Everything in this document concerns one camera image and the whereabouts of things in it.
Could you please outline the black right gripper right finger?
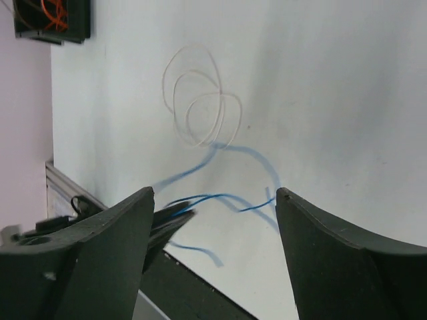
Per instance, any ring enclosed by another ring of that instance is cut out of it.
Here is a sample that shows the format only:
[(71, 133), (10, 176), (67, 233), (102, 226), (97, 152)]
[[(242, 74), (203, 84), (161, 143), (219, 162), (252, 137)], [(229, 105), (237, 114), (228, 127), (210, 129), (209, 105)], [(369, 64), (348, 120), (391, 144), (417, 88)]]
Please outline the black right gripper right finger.
[(289, 189), (276, 217), (300, 319), (425, 319), (426, 248), (365, 230)]

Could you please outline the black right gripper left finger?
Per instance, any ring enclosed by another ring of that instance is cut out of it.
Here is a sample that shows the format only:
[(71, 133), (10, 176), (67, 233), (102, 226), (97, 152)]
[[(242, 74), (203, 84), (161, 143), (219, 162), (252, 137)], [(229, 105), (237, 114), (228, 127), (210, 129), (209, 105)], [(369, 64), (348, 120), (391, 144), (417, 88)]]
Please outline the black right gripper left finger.
[(154, 192), (144, 187), (60, 231), (1, 248), (2, 319), (131, 319)]

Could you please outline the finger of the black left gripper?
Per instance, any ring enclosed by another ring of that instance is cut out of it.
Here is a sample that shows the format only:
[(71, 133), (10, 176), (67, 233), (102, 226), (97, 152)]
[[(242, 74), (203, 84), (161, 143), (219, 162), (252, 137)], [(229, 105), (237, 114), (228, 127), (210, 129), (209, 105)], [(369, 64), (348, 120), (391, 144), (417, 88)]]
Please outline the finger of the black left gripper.
[(151, 266), (174, 233), (190, 221), (194, 215), (195, 210), (186, 207), (166, 207), (154, 213), (144, 267)]

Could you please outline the black compartment storage bin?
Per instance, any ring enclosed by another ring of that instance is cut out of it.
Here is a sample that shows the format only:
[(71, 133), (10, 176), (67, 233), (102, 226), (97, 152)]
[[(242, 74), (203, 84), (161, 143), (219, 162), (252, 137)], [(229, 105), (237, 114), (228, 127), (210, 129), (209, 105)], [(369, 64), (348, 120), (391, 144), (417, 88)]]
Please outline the black compartment storage bin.
[(90, 0), (14, 1), (13, 14), (18, 39), (63, 45), (91, 37)]

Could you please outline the aluminium frame rail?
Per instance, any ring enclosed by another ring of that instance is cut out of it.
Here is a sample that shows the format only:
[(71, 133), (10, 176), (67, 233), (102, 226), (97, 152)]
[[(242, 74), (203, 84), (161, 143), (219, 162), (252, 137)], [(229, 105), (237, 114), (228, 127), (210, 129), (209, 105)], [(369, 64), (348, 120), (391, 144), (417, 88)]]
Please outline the aluminium frame rail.
[(45, 175), (48, 218), (64, 215), (76, 217), (77, 213), (71, 205), (71, 199), (78, 195), (83, 195), (101, 209), (106, 209), (104, 204), (60, 172), (60, 170), (56, 169), (53, 160), (45, 163)]

